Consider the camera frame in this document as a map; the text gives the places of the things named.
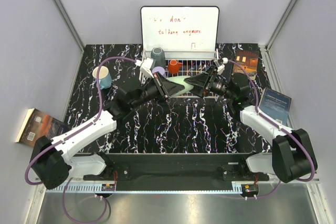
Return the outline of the book with orange windows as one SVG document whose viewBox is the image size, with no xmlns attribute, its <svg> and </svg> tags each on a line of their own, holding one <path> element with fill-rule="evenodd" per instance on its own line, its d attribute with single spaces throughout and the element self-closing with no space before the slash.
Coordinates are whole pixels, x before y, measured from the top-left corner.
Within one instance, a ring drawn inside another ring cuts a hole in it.
<svg viewBox="0 0 336 224">
<path fill-rule="evenodd" d="M 258 66 L 258 52 L 250 50 L 237 50 L 235 61 L 255 80 Z"/>
</svg>

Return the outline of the purple cup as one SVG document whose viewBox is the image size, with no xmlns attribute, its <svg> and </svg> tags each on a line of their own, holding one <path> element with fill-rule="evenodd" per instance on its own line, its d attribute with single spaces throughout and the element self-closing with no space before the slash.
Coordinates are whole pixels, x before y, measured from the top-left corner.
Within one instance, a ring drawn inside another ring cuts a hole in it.
<svg viewBox="0 0 336 224">
<path fill-rule="evenodd" d="M 152 69 L 152 73 L 160 73 L 163 77 L 166 78 L 166 72 L 165 72 L 165 69 L 161 66 L 157 66 L 157 67 L 154 67 Z"/>
</svg>

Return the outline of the green cup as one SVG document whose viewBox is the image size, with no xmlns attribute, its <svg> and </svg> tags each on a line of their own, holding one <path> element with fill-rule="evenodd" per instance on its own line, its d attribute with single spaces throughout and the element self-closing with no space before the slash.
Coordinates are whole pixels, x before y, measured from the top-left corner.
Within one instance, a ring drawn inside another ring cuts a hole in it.
<svg viewBox="0 0 336 224">
<path fill-rule="evenodd" d="M 169 81 L 172 81 L 174 83 L 180 84 L 184 86 L 184 89 L 182 91 L 179 91 L 172 95 L 172 98 L 185 96 L 188 92 L 190 92 L 194 86 L 185 82 L 185 79 L 188 78 L 188 76 L 176 76 L 176 77 L 168 77 Z"/>
</svg>

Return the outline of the light blue mug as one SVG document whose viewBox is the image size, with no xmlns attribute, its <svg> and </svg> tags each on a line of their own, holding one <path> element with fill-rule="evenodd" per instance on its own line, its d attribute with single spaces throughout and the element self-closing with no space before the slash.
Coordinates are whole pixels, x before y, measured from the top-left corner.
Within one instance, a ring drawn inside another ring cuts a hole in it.
<svg viewBox="0 0 336 224">
<path fill-rule="evenodd" d="M 100 68 L 100 71 L 98 71 L 99 67 L 95 67 L 92 76 L 95 79 L 99 79 L 99 85 L 100 89 L 107 89 L 112 86 L 112 78 L 110 76 L 109 69 L 105 66 L 102 66 Z"/>
</svg>

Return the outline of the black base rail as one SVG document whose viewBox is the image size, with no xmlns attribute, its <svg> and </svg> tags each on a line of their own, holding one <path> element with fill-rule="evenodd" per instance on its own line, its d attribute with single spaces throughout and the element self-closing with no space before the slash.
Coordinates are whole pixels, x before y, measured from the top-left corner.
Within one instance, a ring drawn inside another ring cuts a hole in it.
<svg viewBox="0 0 336 224">
<path fill-rule="evenodd" d="M 248 171 L 249 154 L 107 154 L 107 174 L 88 181 L 117 180 L 118 192 L 212 193 L 232 190 L 233 182 L 267 182 L 264 173 Z"/>
</svg>

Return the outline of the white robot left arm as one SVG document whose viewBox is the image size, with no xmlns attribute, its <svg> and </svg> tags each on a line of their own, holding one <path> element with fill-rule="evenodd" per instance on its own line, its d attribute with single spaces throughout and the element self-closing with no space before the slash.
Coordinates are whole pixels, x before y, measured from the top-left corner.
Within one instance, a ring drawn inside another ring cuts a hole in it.
<svg viewBox="0 0 336 224">
<path fill-rule="evenodd" d="M 52 139 L 40 137 L 34 145 L 28 165 L 39 182 L 54 189 L 70 177 L 98 176 L 103 180 L 113 175 L 113 162 L 102 154 L 77 156 L 84 147 L 101 136 L 115 131 L 141 105 L 154 99 L 167 99 L 192 90 L 187 76 L 165 78 L 160 73 L 133 90 L 118 88 L 113 100 L 91 119 Z"/>
</svg>

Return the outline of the white wire dish rack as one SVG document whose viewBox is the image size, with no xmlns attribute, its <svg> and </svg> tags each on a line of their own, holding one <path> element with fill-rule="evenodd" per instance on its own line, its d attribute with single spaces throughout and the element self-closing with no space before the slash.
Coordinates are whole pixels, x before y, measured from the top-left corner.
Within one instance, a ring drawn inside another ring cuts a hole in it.
<svg viewBox="0 0 336 224">
<path fill-rule="evenodd" d="M 214 51 L 206 50 L 185 50 L 185 51 L 165 51 L 165 72 L 167 77 L 176 76 L 195 76 L 206 71 L 211 65 L 214 65 L 214 59 L 220 59 L 218 49 Z M 168 64 L 170 60 L 177 60 L 183 65 L 177 74 L 168 72 Z"/>
</svg>

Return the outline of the orange mug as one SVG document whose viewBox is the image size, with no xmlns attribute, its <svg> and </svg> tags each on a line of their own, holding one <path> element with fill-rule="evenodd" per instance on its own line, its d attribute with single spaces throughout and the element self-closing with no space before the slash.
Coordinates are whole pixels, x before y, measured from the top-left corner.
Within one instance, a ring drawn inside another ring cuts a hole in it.
<svg viewBox="0 0 336 224">
<path fill-rule="evenodd" d="M 170 60 L 168 64 L 168 72 L 170 74 L 177 74 L 183 64 L 177 60 Z"/>
</svg>

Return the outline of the dark book orange sky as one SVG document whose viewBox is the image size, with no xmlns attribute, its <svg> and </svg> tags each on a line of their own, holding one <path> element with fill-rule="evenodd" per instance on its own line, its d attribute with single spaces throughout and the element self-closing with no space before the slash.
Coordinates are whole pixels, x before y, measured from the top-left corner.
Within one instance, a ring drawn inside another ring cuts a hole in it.
<svg viewBox="0 0 336 224">
<path fill-rule="evenodd" d="M 63 121 L 32 108 L 28 109 L 15 142 L 34 147 L 40 137 L 46 136 L 51 139 L 68 132 L 70 129 L 71 127 Z"/>
</svg>

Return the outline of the white whiteboard black frame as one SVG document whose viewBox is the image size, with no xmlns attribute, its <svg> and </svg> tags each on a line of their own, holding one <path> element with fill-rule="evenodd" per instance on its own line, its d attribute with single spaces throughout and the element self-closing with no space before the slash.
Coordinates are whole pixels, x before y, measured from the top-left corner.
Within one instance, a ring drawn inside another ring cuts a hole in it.
<svg viewBox="0 0 336 224">
<path fill-rule="evenodd" d="M 142 44 L 151 51 L 214 51 L 218 34 L 217 6 L 143 6 Z"/>
</svg>

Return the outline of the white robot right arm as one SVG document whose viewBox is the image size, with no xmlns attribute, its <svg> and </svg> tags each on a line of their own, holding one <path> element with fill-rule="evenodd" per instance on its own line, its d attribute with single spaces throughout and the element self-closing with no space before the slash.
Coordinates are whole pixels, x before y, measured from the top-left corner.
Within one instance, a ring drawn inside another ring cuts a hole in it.
<svg viewBox="0 0 336 224">
<path fill-rule="evenodd" d="M 225 81 L 217 68 L 211 66 L 205 72 L 186 78 L 185 82 L 192 85 L 191 92 L 198 97 L 210 92 L 224 96 L 230 116 L 252 128 L 271 145 L 271 153 L 253 154 L 238 167 L 242 179 L 250 180 L 257 173 L 276 175 L 284 183 L 313 179 L 317 161 L 308 132 L 276 122 L 262 112 L 257 103 L 251 103 L 248 95 L 255 86 L 249 76 L 235 73 L 230 81 Z"/>
</svg>

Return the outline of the grey mug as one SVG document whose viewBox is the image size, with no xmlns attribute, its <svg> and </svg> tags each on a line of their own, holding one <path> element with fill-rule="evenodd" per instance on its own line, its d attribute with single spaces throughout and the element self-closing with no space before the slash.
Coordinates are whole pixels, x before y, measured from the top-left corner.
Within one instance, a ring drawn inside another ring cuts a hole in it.
<svg viewBox="0 0 336 224">
<path fill-rule="evenodd" d="M 155 47 L 152 49 L 151 58 L 154 60 L 155 67 L 165 68 L 166 66 L 165 52 L 161 47 Z"/>
</svg>

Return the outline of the blue book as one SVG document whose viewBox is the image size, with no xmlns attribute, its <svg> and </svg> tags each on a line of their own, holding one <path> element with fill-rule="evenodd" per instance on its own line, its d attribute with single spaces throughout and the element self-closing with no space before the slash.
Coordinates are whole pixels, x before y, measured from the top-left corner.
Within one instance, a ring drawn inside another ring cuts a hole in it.
<svg viewBox="0 0 336 224">
<path fill-rule="evenodd" d="M 258 106 L 264 114 L 287 126 L 290 105 L 290 97 L 271 88 L 264 88 Z"/>
</svg>

